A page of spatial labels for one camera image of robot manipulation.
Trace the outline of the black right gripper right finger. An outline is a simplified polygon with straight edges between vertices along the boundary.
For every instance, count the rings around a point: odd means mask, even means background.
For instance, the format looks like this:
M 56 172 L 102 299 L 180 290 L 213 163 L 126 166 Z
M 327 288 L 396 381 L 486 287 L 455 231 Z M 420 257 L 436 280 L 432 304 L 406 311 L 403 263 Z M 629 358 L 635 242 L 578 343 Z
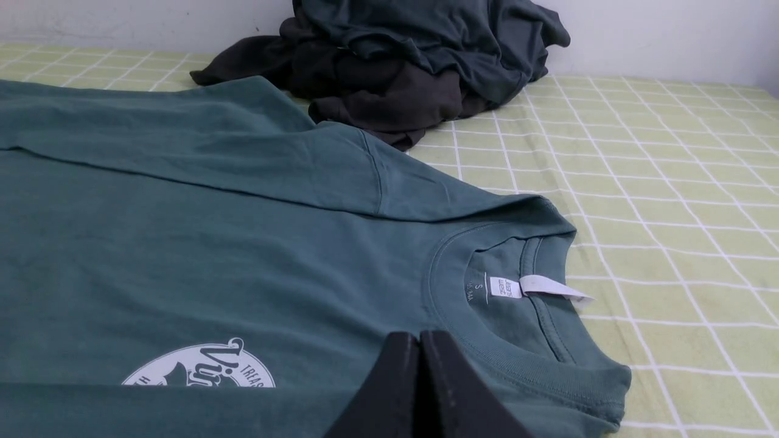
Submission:
M 531 437 L 475 372 L 453 337 L 420 336 L 421 437 Z

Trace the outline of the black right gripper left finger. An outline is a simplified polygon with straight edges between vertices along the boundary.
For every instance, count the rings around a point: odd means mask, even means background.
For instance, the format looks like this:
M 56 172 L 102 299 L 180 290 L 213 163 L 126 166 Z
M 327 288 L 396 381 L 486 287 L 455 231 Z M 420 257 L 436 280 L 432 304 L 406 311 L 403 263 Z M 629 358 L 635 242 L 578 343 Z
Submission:
M 411 333 L 392 332 L 326 437 L 412 437 L 420 347 Z

